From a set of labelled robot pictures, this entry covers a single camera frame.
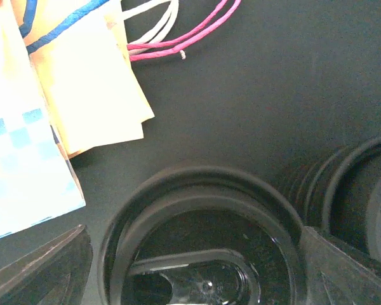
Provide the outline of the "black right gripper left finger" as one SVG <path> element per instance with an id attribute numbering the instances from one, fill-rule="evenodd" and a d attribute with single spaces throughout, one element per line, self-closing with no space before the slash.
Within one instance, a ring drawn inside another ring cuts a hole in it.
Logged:
<path id="1" fill-rule="evenodd" d="M 0 304 L 80 304 L 93 259 L 78 225 L 0 269 Z"/>

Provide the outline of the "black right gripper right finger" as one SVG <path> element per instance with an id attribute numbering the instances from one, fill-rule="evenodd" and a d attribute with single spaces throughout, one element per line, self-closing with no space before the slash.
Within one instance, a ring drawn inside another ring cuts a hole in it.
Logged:
<path id="1" fill-rule="evenodd" d="M 308 304 L 381 304 L 381 262 L 315 227 L 300 239 Z"/>

